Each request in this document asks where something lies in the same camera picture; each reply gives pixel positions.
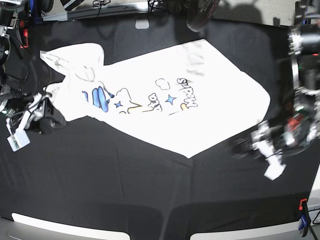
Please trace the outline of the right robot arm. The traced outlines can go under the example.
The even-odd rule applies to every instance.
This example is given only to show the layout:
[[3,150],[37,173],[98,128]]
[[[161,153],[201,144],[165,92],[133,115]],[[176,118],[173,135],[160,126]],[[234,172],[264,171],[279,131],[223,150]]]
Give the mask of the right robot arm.
[[27,0],[0,2],[0,114],[10,135],[24,131],[44,135],[63,128],[66,120],[51,102],[52,94],[41,88],[36,73],[36,57],[28,52],[18,35],[19,25],[28,18],[31,5]]

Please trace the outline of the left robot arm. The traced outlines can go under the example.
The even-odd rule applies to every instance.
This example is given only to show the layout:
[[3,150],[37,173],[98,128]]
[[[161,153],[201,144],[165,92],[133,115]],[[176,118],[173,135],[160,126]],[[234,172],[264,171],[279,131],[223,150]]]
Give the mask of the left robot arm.
[[283,111],[262,121],[254,131],[233,144],[237,154],[260,151],[260,143],[272,155],[296,155],[320,136],[320,2],[295,2],[294,25],[288,32],[291,89],[284,95]]

